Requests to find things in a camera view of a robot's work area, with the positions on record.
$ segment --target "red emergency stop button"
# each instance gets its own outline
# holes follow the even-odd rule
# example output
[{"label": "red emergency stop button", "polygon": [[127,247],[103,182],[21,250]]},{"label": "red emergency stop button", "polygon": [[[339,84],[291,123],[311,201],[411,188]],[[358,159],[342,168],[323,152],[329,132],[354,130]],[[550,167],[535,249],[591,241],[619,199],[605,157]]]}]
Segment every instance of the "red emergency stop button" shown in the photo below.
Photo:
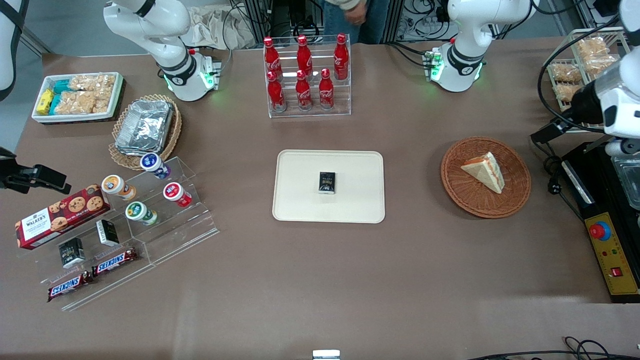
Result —
[{"label": "red emergency stop button", "polygon": [[611,228],[607,223],[598,221],[589,226],[589,234],[600,241],[607,241],[611,237]]}]

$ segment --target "yogurt cup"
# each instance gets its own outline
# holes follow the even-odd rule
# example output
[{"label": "yogurt cup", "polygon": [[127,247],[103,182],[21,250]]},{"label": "yogurt cup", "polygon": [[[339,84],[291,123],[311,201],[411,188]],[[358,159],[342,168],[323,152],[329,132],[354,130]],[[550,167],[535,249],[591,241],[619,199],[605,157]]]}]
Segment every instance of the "yogurt cup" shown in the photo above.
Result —
[{"label": "yogurt cup", "polygon": [[127,184],[117,175],[109,175],[102,180],[102,191],[109,195],[119,196],[124,201],[129,201],[136,196],[136,187]]},{"label": "yogurt cup", "polygon": [[175,202],[181,208],[186,208],[191,204],[191,194],[184,190],[179,183],[168,183],[163,190],[164,198]]},{"label": "yogurt cup", "polygon": [[151,172],[158,179],[162,180],[171,174],[171,168],[166,166],[160,155],[150,152],[140,158],[140,167],[144,171]]},{"label": "yogurt cup", "polygon": [[130,203],[125,210],[125,215],[129,220],[139,221],[147,226],[153,225],[158,220],[158,214],[140,201]]}]

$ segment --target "sandwich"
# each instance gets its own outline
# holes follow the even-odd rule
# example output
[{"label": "sandwich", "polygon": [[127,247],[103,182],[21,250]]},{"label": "sandwich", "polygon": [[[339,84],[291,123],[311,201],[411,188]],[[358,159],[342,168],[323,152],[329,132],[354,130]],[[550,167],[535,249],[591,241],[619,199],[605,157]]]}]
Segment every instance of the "sandwich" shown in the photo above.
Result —
[{"label": "sandwich", "polygon": [[489,189],[496,193],[502,193],[504,178],[500,172],[500,165],[491,152],[466,161],[461,168]]}]

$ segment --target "red cookie box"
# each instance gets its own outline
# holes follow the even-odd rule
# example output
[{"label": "red cookie box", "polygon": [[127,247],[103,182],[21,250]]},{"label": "red cookie box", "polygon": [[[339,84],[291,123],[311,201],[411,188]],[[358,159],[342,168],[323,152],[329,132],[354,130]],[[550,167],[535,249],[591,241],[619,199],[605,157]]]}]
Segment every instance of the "red cookie box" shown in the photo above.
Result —
[{"label": "red cookie box", "polygon": [[88,186],[15,223],[18,246],[33,250],[109,209],[111,205],[100,186]]}]

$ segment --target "acrylic display rack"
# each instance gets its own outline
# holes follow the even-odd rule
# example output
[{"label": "acrylic display rack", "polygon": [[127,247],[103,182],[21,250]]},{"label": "acrylic display rack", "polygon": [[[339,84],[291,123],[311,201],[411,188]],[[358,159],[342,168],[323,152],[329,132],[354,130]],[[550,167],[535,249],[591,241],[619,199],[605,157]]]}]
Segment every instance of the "acrylic display rack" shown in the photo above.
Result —
[{"label": "acrylic display rack", "polygon": [[[143,172],[127,180],[127,183],[135,186],[137,190],[132,201],[142,201],[149,209],[157,212],[158,220],[155,224],[145,226],[141,222],[128,220],[124,210],[129,202],[110,196],[112,208],[105,214],[34,250],[20,249],[19,257],[32,259],[36,263],[38,280],[43,285],[43,306],[60,306],[63,311],[75,310],[219,232],[214,225],[211,212],[200,201],[193,184],[193,171],[178,157],[165,163],[171,168],[171,174],[166,179],[160,180],[150,172]],[[193,200],[188,207],[181,208],[164,198],[164,186],[172,181],[180,183],[185,191],[191,194]],[[108,247],[100,242],[95,223],[103,219],[114,223],[120,240],[119,245]],[[72,238],[81,239],[85,260],[73,268],[64,269],[58,245]],[[92,266],[97,266],[131,247],[138,253],[137,260],[100,274],[92,283],[44,304],[47,300],[47,290],[52,286],[72,279],[84,271],[91,272]]]},{"label": "acrylic display rack", "polygon": [[[562,46],[565,46],[568,42],[571,42],[572,40],[578,38],[579,36],[587,33],[591,31],[591,29],[575,29],[573,30],[569,35],[566,36],[566,38],[562,41],[562,43],[556,47],[556,51],[558,51]],[[625,39],[625,35],[624,35],[624,29],[623,28],[604,28],[601,29],[600,31],[597,31],[596,33],[593,33],[592,35],[588,36],[587,38],[593,38],[593,37],[602,37],[602,39],[604,40],[604,42],[607,44],[607,48],[609,49],[609,54],[611,56],[613,56],[616,59],[619,59],[620,57],[628,54],[630,52],[629,49],[629,45],[627,43],[627,40]],[[595,80],[598,76],[600,76],[602,73],[600,73],[599,75],[595,76],[595,75],[591,75],[588,72],[586,72],[584,70],[584,64],[582,63],[582,60],[579,56],[578,53],[578,49],[577,46],[574,44],[570,47],[570,50],[566,50],[565,52],[561,53],[558,58],[554,59],[551,61],[551,63],[549,64],[549,66],[547,67],[547,72],[549,74],[549,79],[551,80],[551,86],[554,89],[554,94],[557,94],[557,86],[558,84],[562,84],[562,83],[558,83],[554,80],[553,77],[553,73],[552,73],[552,66],[553,64],[567,64],[567,65],[574,65],[576,66],[579,70],[580,70],[580,75],[581,75],[581,80],[575,83],[566,83],[568,85],[580,85],[580,86],[584,86],[588,83],[590,83],[592,80]],[[557,100],[558,101],[558,105],[560,106],[560,110],[564,111],[568,108],[571,107],[571,103],[570,102],[564,102],[561,101],[560,99]],[[589,128],[593,128],[593,129],[602,129],[603,125],[602,124],[587,124],[587,123],[583,123],[582,124],[584,127],[589,127]],[[568,130],[568,132],[571,133],[583,133],[585,132],[585,130],[581,130],[578,129],[577,127],[572,127],[571,129]]]},{"label": "acrylic display rack", "polygon": [[[273,110],[271,107],[271,99],[266,91],[267,109],[269,111],[269,117],[272,119],[286,121],[286,118],[291,117],[317,117],[351,114],[351,60],[349,60],[349,76],[345,80],[339,81],[333,76],[333,52],[337,45],[337,35],[309,36],[307,39],[314,66],[313,78],[309,80],[313,108],[309,111],[302,111],[298,107],[298,96],[296,94],[296,71],[298,71],[298,61],[296,56],[298,53],[297,38],[273,38],[273,45],[280,55],[280,64],[283,72],[283,80],[280,83],[282,84],[282,92],[284,93],[285,100],[287,101],[287,109],[281,113]],[[346,45],[347,51],[349,51],[349,56],[351,56],[351,41],[349,40],[349,35],[347,35]],[[267,65],[264,62],[264,56],[262,57],[262,64],[264,66],[264,82],[268,85]],[[331,81],[333,81],[334,105],[331,110],[323,110],[320,107],[320,93],[318,86],[321,80],[320,71],[324,68],[331,71]]]}]

